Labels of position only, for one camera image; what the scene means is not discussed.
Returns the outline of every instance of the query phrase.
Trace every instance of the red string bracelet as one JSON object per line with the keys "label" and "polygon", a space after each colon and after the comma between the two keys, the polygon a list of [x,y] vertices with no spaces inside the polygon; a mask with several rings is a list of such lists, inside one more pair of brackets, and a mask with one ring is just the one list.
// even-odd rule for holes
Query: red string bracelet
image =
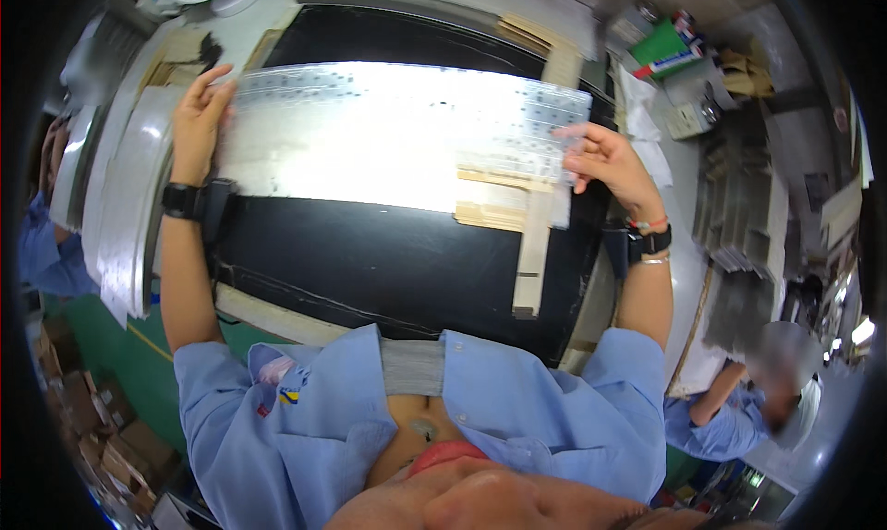
{"label": "red string bracelet", "polygon": [[634,220],[630,220],[630,221],[629,221],[629,224],[630,224],[632,227],[638,227],[638,228],[641,228],[641,229],[647,229],[647,228],[649,228],[649,227],[653,227],[653,226],[655,226],[655,225],[663,225],[663,224],[666,224],[666,223],[668,223],[668,217],[667,217],[667,216],[666,216],[665,218],[661,219],[661,220],[657,220],[656,222],[650,222],[649,224],[648,224],[647,222],[635,222]]}

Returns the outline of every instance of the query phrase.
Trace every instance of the nose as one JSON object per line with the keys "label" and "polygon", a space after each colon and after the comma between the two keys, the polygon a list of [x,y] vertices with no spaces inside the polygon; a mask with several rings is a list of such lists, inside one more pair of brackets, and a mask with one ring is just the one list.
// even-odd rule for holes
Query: nose
{"label": "nose", "polygon": [[425,506],[428,530],[533,528],[543,518],[539,488],[507,469],[472,474]]}

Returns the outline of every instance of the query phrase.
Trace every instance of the black wrist strap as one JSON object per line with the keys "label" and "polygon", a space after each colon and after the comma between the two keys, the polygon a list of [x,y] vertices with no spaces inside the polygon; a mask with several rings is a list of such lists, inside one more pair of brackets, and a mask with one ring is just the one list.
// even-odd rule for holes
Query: black wrist strap
{"label": "black wrist strap", "polygon": [[163,213],[173,218],[199,220],[203,218],[203,192],[182,183],[168,183],[163,189]]}
{"label": "black wrist strap", "polygon": [[641,236],[637,228],[628,230],[628,262],[634,264],[640,261],[641,255],[655,255],[668,249],[671,245],[671,224],[662,234],[648,234]]}
{"label": "black wrist strap", "polygon": [[671,245],[671,224],[668,225],[663,234],[648,234],[647,236],[640,236],[640,239],[643,243],[643,254],[655,255],[658,252],[662,252]]}

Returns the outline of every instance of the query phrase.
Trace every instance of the hand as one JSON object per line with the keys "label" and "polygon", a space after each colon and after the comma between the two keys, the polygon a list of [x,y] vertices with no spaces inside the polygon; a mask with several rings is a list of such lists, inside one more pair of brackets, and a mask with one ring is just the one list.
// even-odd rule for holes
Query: hand
{"label": "hand", "polygon": [[173,163],[170,181],[199,188],[209,174],[209,160],[216,150],[218,126],[227,125],[232,110],[228,106],[237,83],[211,83],[231,71],[230,64],[216,66],[201,74],[178,103],[172,114]]}
{"label": "hand", "polygon": [[52,120],[49,129],[46,130],[46,137],[43,138],[43,146],[40,149],[40,179],[37,181],[37,184],[40,191],[47,194],[50,193],[52,185],[55,184],[55,174],[52,173],[50,169],[52,165],[52,153],[53,147],[55,146],[55,138],[59,133],[60,128],[65,124],[66,120],[63,120],[61,117]]}
{"label": "hand", "polygon": [[600,180],[635,221],[665,218],[656,184],[625,136],[591,122],[560,128],[552,135],[581,138],[563,159],[563,167],[577,176],[576,193],[584,192],[589,181]]}

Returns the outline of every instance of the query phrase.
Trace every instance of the green floor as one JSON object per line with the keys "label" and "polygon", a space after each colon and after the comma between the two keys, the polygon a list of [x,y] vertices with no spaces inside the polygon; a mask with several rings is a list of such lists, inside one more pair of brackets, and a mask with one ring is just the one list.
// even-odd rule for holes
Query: green floor
{"label": "green floor", "polygon": [[[106,374],[115,375],[139,417],[184,454],[184,435],[178,422],[178,386],[172,363],[133,332],[122,329],[95,295],[64,302],[47,298],[46,303],[48,314],[61,313],[67,318],[86,369],[99,381]],[[170,351],[163,335],[159,305],[152,306],[147,320],[129,319],[129,322],[157,347]],[[246,324],[223,323],[222,333],[235,354],[241,357],[253,343],[284,343],[279,337]],[[672,490],[682,486],[701,462],[669,447],[665,486]]]}

